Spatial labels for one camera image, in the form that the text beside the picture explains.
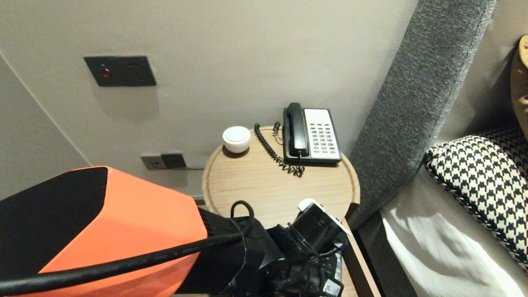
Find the black and white desk telephone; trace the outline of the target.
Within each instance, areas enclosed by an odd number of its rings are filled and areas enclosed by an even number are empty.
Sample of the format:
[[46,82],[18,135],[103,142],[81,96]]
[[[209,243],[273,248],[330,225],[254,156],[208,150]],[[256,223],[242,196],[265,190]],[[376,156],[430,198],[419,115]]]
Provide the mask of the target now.
[[283,110],[283,158],[288,164],[309,167],[336,167],[342,160],[334,122],[329,109],[303,108],[309,154],[306,157],[289,154],[289,123],[287,108]]

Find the dark wall switch panel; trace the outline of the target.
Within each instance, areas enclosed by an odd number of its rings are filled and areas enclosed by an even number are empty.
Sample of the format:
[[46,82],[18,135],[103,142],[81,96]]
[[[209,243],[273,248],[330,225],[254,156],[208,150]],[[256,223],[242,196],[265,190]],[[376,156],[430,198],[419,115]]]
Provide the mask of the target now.
[[84,61],[100,87],[157,85],[147,56],[88,56]]

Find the grey wall socket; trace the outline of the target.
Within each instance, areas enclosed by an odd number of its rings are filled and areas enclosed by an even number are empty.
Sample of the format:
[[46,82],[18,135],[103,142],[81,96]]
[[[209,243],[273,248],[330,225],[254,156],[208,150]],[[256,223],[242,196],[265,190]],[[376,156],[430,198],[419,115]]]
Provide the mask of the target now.
[[167,166],[161,156],[161,154],[158,155],[141,155],[140,156],[141,161],[143,162],[145,168],[147,170],[166,170]]

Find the beige upholstered headboard panel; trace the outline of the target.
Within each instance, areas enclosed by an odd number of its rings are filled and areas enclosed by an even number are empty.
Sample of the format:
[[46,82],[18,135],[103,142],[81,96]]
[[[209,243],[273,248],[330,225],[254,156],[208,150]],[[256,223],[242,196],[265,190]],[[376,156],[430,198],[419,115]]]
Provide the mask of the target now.
[[510,67],[520,38],[528,34],[528,0],[497,0],[490,22],[436,143],[515,121]]

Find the black telephone handset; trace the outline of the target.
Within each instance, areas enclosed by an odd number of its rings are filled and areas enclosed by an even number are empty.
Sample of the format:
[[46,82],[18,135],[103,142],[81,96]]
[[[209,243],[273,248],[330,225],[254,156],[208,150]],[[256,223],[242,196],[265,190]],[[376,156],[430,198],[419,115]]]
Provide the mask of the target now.
[[289,123],[289,154],[306,157],[309,154],[305,117],[300,103],[290,103],[287,108]]

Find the black white houndstooth pillow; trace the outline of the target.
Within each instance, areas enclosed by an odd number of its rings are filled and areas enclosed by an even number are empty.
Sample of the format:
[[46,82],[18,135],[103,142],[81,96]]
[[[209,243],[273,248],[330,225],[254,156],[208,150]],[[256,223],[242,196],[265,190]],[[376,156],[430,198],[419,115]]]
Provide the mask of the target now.
[[528,273],[528,142],[520,126],[431,146],[424,168]]

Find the tan brown cushion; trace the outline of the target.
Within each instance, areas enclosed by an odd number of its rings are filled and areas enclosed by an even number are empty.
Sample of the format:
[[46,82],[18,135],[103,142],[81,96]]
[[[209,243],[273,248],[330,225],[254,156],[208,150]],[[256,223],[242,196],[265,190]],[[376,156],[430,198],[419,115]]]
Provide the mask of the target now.
[[511,59],[510,92],[517,122],[528,142],[528,34],[520,38]]

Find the dark grey bed base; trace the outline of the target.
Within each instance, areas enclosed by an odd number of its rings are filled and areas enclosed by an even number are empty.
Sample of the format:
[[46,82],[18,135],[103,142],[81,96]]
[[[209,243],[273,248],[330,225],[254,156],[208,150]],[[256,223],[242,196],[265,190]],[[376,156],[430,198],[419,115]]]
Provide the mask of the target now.
[[391,248],[380,212],[374,213],[356,231],[360,249],[381,297],[417,297]]

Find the white bedding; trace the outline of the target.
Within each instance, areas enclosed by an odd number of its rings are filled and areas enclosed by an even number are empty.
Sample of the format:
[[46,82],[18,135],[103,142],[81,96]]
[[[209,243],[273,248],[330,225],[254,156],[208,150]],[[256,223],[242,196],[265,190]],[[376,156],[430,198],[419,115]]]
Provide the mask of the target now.
[[424,168],[380,213],[418,297],[528,297],[526,271]]

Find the round wooden side table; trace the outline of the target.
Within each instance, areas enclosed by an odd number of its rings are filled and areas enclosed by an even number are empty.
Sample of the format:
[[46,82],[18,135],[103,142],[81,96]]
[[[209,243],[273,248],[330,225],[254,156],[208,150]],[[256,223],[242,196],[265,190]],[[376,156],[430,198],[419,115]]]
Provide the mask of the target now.
[[354,167],[343,157],[336,167],[306,167],[302,177],[283,170],[251,132],[249,149],[229,152],[223,143],[210,156],[202,189],[210,211],[229,216],[232,204],[247,201],[265,228],[286,225],[298,214],[298,204],[311,198],[339,221],[360,205],[360,185]]

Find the grey fabric headboard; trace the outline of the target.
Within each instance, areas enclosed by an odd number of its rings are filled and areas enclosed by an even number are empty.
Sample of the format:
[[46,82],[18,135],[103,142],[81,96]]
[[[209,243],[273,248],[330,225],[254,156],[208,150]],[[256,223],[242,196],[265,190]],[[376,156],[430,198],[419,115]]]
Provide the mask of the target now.
[[497,0],[418,0],[349,155],[358,229],[416,175],[454,105]]

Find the white round bowl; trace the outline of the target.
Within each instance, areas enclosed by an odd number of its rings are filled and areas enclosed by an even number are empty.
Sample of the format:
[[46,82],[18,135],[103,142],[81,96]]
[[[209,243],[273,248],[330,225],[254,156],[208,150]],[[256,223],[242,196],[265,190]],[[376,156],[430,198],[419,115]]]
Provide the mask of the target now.
[[231,153],[240,154],[250,147],[251,132],[242,126],[227,128],[223,134],[223,146]]

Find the wooden curved-front drawer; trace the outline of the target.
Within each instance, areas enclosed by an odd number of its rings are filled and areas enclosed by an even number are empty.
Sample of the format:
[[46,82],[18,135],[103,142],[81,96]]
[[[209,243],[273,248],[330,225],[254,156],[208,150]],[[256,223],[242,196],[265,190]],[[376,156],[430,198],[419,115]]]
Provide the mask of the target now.
[[346,220],[341,220],[341,223],[349,232],[345,234],[345,247],[342,250],[344,297],[382,297],[368,262]]

